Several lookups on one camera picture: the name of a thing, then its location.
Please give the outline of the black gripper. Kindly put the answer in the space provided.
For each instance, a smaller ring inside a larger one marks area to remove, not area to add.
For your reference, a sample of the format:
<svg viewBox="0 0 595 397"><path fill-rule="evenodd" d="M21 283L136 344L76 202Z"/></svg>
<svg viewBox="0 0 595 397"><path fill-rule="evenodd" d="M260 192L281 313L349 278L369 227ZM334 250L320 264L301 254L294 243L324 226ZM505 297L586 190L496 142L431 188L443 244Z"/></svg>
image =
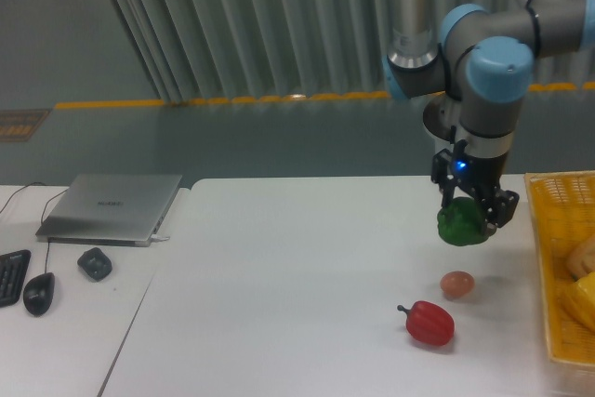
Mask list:
<svg viewBox="0 0 595 397"><path fill-rule="evenodd" d="M448 207L460 189L483 211L482 234L494 234L513 218L520 195L502 190L500 178L508 154L481 157L472 155L469 143L462 139L452 150L442 150L432 157L431 181L442 194L441 207Z"/></svg>

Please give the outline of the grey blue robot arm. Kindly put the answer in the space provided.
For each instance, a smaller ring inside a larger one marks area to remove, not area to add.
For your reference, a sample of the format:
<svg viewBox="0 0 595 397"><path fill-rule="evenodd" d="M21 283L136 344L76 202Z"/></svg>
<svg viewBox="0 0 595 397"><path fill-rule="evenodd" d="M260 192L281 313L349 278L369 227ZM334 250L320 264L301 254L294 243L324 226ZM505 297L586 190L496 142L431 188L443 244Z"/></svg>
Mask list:
<svg viewBox="0 0 595 397"><path fill-rule="evenodd" d="M474 202L482 236L507 225L519 202L500 179L535 62L594 46L594 0L516 1L518 9L497 13L461 5L440 25L430 0L389 1L390 91L430 96L423 121L437 148L431 181L443 207L456 192Z"/></svg>

